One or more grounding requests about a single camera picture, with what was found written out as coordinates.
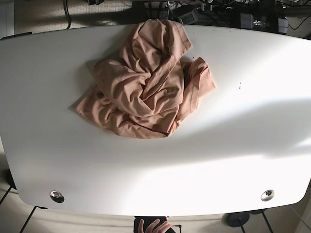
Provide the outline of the person's hand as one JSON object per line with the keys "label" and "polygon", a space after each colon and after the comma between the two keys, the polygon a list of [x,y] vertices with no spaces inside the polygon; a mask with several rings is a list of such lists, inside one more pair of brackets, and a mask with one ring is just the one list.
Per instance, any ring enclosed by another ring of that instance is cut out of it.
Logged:
{"label": "person's hand", "polygon": [[159,223],[160,219],[156,219],[144,230],[144,220],[141,219],[138,226],[138,233],[165,233],[168,229],[171,228],[171,225],[168,223],[168,221],[165,221],[161,225],[157,226]]}

